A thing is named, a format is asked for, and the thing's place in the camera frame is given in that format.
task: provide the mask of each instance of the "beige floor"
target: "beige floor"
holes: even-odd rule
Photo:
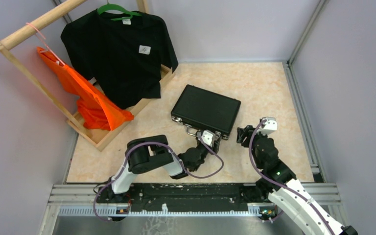
[[[200,180],[186,177],[172,180],[163,168],[139,175],[140,183],[222,183],[255,182],[259,179],[250,165],[246,148],[235,142],[236,128],[256,126],[260,117],[275,117],[275,140],[280,158],[303,182],[313,177],[299,129],[289,87],[281,63],[209,63],[180,64],[176,76],[165,87],[162,98],[145,107],[102,152],[81,136],[78,138],[67,182],[103,182],[123,163],[126,144],[137,138],[165,134],[176,153],[195,147],[194,137],[173,122],[170,112],[186,84],[223,94],[241,101],[240,111],[228,141],[221,141],[219,155],[225,166],[217,175]],[[207,175],[220,167],[219,160],[208,155],[196,175]]]

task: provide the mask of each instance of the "wooden clothes rack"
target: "wooden clothes rack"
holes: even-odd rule
[[[66,0],[62,4],[56,6],[50,11],[46,12],[42,16],[31,22],[38,30],[41,30],[63,15],[69,13],[74,8],[78,7],[86,0]],[[148,6],[146,0],[136,0],[138,8],[141,12],[148,13]],[[75,114],[70,113],[60,101],[46,88],[42,85],[38,79],[22,64],[11,52],[10,50],[33,36],[36,33],[35,29],[29,25],[25,25],[18,29],[11,35],[0,40],[0,53],[4,55],[12,64],[14,64],[67,118],[67,123],[77,131],[81,136],[83,136],[87,141],[94,145],[98,150],[103,150],[108,143],[110,143],[117,134],[123,130],[123,128],[129,123],[125,122],[118,128],[112,131],[106,131],[101,129],[89,130],[84,127],[85,120],[80,113]],[[172,69],[166,66],[161,66],[162,80],[160,81],[161,87],[164,87],[174,76]],[[148,103],[150,99],[142,99],[135,106],[128,108],[134,116],[136,116]]]

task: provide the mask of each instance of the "gray wall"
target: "gray wall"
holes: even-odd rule
[[[53,7],[49,0],[0,0],[0,39]],[[67,59],[59,39],[64,22],[42,32]],[[70,109],[67,94],[38,57],[41,42],[31,37],[12,52]],[[66,118],[23,74],[0,54],[0,235],[31,235],[39,230],[52,184],[60,182],[69,162],[74,131]]]
[[[137,10],[135,0],[110,0]],[[289,59],[318,0],[148,0],[162,17],[180,62]],[[77,19],[105,4],[87,1]]]
[[[331,0],[293,68],[327,178],[376,234],[376,1]]]

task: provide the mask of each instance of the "wooden rod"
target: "wooden rod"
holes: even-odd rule
[[[138,9],[140,12],[149,13],[149,7],[146,0],[136,0],[136,3],[138,4]]]
[[[58,101],[53,94],[45,88],[41,82],[8,50],[0,43],[0,53],[5,56],[19,71],[21,71],[51,102],[72,122],[80,131],[91,137],[87,128],[78,122],[78,120]]]
[[[42,16],[38,17],[34,21],[30,22],[33,26],[37,29],[41,30],[47,27],[52,22],[56,21],[63,15],[69,13],[74,8],[78,7],[80,4],[84,3],[86,0],[66,0],[62,4],[56,6],[55,8],[49,10],[47,13],[43,14]],[[25,25],[24,27],[18,29],[8,37],[2,39],[0,43],[8,50],[16,47],[32,35],[36,33],[35,29],[33,29],[29,25]]]

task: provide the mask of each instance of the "orange shirt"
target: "orange shirt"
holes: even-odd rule
[[[77,109],[83,116],[84,127],[87,129],[114,130],[125,121],[133,120],[134,116],[127,110],[118,108],[102,92],[81,76],[73,68],[57,63],[57,58],[43,48],[37,47],[38,54],[57,75],[64,90],[80,96],[77,100]]]

